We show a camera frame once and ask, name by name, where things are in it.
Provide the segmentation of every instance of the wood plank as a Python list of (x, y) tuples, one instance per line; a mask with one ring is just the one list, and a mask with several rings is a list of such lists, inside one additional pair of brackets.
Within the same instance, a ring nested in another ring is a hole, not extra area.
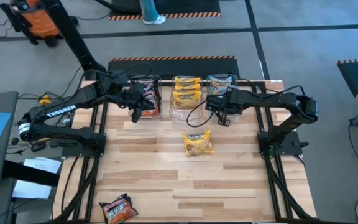
[[(266, 81), (267, 88), (283, 90), (282, 82)], [(107, 143), (99, 163), (91, 222), (104, 222), (99, 202), (112, 202), (128, 193), (139, 214), (130, 222), (251, 222), (273, 221), (273, 207), (265, 162), (260, 158), (255, 109), (235, 116), (230, 127), (216, 124), (213, 118), (205, 126), (190, 128), (173, 123), (169, 114), (171, 88), (162, 88), (160, 121), (142, 119), (131, 122), (128, 109), (109, 104), (105, 133)], [(273, 122), (280, 124), (289, 113), (271, 108)], [(78, 109), (73, 127), (88, 126), (92, 110)], [(200, 121), (208, 118), (203, 110)], [(101, 117), (101, 106), (98, 119)], [(182, 135), (211, 130), (214, 154), (186, 157)], [(63, 162), (53, 214), (60, 214), (63, 189), (74, 158)], [(290, 192), (310, 215), (315, 215), (303, 165), (293, 156), (282, 156)], [(68, 182), (64, 206), (78, 188), (82, 158), (78, 159)], [(85, 215), (84, 194), (80, 218)], [(284, 206), (279, 199), (282, 215)]]

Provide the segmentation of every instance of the gray floor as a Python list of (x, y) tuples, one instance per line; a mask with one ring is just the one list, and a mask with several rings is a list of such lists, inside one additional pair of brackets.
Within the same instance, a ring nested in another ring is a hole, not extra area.
[[(64, 0), (63, 3), (68, 12), (76, 16), (99, 17), (108, 13), (92, 0)], [(358, 0), (251, 0), (251, 3), (259, 27), (358, 24)], [(103, 19), (80, 21), (78, 29), (82, 34), (98, 34), (250, 27), (243, 0), (220, 4), (222, 17), (218, 18), (170, 19), (161, 26)], [(4, 20), (0, 10), (0, 22)], [(21, 34), (9, 32), (8, 36)], [(271, 79), (283, 80), (286, 86), (303, 85), (306, 93), (319, 101), (319, 121), (298, 129), (301, 139), (311, 143), (304, 153), (318, 216), (323, 220), (356, 222), (358, 159), (349, 144), (347, 125), (348, 119), (358, 114), (358, 100), (352, 97), (335, 61), (358, 58), (358, 29), (266, 32), (260, 33), (260, 39)], [(235, 55), (243, 78), (262, 78), (254, 39), (249, 32), (86, 39), (86, 43), (105, 66), (113, 57)], [(64, 42), (55, 49), (48, 49), (44, 44), (35, 47), (26, 41), (0, 42), (0, 92), (60, 94), (78, 67)], [(35, 105), (32, 100), (19, 100), (15, 119)], [(353, 128), (351, 133), (358, 151), (358, 128)], [(17, 136), (16, 128), (11, 135)], [(59, 155), (59, 149), (49, 149), (36, 153), (26, 151), (23, 156), (7, 158), (22, 161), (35, 156)], [(52, 200), (29, 203), (22, 207), (21, 211), (25, 212), (19, 214), (18, 223), (47, 220), (51, 206)]]

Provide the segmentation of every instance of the orange noodle package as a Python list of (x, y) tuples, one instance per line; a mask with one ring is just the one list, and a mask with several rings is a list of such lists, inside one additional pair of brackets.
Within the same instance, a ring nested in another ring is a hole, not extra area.
[(197, 154), (212, 154), (212, 144), (209, 141), (211, 130), (198, 134), (184, 134), (186, 156), (195, 156)]
[(99, 203), (103, 209), (105, 224), (122, 223), (130, 217), (137, 215), (136, 209), (132, 208), (131, 198), (123, 194), (111, 203)]

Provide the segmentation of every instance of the red noodle package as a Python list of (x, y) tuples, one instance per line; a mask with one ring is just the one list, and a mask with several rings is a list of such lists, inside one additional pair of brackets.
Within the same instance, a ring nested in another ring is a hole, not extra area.
[(131, 198), (123, 194), (111, 203), (99, 203), (103, 209), (105, 224), (122, 223), (128, 218), (137, 215), (136, 209), (132, 208)]

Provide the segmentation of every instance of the blue jeans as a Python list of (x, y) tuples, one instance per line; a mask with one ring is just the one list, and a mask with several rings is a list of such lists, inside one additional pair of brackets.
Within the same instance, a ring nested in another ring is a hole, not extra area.
[(142, 7), (144, 21), (152, 22), (157, 20), (158, 12), (155, 9), (154, 0), (140, 0), (140, 6)]

